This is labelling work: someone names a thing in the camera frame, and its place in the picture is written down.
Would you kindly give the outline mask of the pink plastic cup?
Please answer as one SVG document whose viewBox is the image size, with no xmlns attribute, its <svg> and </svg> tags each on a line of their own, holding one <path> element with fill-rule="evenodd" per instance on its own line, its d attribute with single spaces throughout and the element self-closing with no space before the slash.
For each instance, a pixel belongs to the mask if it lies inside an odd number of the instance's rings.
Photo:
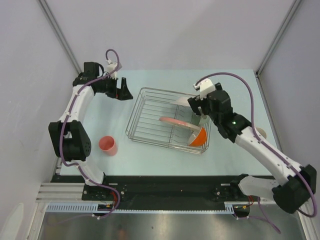
<svg viewBox="0 0 320 240">
<path fill-rule="evenodd" d="M 118 152 L 118 147 L 115 139 L 112 136 L 103 136 L 98 142 L 99 148 L 108 156 L 115 156 Z"/>
</svg>

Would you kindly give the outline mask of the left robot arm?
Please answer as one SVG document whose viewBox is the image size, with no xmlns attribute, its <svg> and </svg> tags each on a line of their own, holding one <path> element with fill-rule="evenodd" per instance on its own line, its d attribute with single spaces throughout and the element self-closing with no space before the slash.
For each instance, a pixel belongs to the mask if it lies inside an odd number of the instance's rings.
<svg viewBox="0 0 320 240">
<path fill-rule="evenodd" d="M 89 104 L 96 94 L 126 101 L 133 99 L 126 78 L 117 87 L 119 62 L 107 61 L 106 72 L 97 62 L 85 62 L 84 71 L 72 82 L 70 101 L 56 122 L 50 122 L 48 131 L 57 157 L 66 167 L 75 167 L 84 178 L 85 184 L 94 186 L 93 194 L 100 200 L 110 196 L 111 188 L 104 184 L 105 174 L 90 158 L 92 144 L 83 126 Z"/>
</svg>

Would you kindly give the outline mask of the orange mug with handle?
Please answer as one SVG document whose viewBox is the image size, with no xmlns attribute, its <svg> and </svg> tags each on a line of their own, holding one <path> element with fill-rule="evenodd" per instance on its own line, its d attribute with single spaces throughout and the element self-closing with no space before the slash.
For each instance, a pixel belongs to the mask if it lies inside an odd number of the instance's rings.
<svg viewBox="0 0 320 240">
<path fill-rule="evenodd" d="M 256 130 L 258 131 L 258 133 L 263 137 L 263 138 L 267 138 L 267 133 L 264 129 L 257 127 Z"/>
</svg>

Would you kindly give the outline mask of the orange and white bowl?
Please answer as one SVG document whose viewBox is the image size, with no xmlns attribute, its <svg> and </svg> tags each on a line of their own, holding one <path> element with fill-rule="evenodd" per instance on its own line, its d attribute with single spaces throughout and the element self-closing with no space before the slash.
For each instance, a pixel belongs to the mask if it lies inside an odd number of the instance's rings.
<svg viewBox="0 0 320 240">
<path fill-rule="evenodd" d="M 187 145 L 189 147 L 201 147 L 207 141 L 207 132 L 204 127 L 199 131 L 194 131 L 188 139 Z"/>
</svg>

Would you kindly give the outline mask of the white deep plate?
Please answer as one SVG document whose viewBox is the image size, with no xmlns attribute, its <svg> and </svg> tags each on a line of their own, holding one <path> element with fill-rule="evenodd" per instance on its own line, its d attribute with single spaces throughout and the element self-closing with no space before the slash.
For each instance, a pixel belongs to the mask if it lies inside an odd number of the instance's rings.
<svg viewBox="0 0 320 240">
<path fill-rule="evenodd" d="M 190 107 L 190 103 L 188 102 L 188 99 L 190 97 L 186 96 L 181 96 L 178 99 L 174 100 L 171 102 L 173 105 L 179 105 L 179 106 L 184 106 L 184 107 Z"/>
</svg>

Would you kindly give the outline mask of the green ceramic bowl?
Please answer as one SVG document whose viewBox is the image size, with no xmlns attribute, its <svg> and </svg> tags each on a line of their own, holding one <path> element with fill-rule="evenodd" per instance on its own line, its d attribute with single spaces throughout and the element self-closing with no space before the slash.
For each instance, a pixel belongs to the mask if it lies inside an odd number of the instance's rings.
<svg viewBox="0 0 320 240">
<path fill-rule="evenodd" d="M 203 127 L 209 120 L 210 120 L 210 117 L 208 115 L 193 114 L 191 117 L 191 124 L 198 127 Z"/>
</svg>

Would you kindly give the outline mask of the cream and pink plate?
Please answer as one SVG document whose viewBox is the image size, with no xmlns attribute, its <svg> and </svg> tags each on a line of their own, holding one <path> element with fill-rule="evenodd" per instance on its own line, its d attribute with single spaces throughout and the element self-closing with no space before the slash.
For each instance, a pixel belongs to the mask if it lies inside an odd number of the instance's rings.
<svg viewBox="0 0 320 240">
<path fill-rule="evenodd" d="M 185 129 L 190 129 L 191 131 L 200 131 L 201 127 L 197 126 L 197 125 L 193 125 L 191 123 L 185 122 L 185 121 L 181 121 L 175 118 L 171 118 L 171 117 L 160 117 L 158 119 L 159 121 L 166 123 L 166 124 L 170 124 L 173 126 L 178 126 L 181 128 L 185 128 Z"/>
</svg>

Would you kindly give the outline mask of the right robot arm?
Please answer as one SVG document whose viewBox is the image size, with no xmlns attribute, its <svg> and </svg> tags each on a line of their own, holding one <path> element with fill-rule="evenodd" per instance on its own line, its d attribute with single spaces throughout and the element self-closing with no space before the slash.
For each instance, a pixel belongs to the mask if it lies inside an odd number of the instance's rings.
<svg viewBox="0 0 320 240">
<path fill-rule="evenodd" d="M 314 198 L 317 171 L 312 165 L 302 166 L 270 145 L 249 120 L 233 111 L 230 96 L 220 83 L 206 80 L 193 87 L 199 92 L 187 100 L 193 112 L 209 116 L 223 138 L 249 152 L 275 179 L 241 174 L 231 182 L 230 194 L 235 200 L 242 201 L 249 195 L 262 197 L 293 214 Z"/>
</svg>

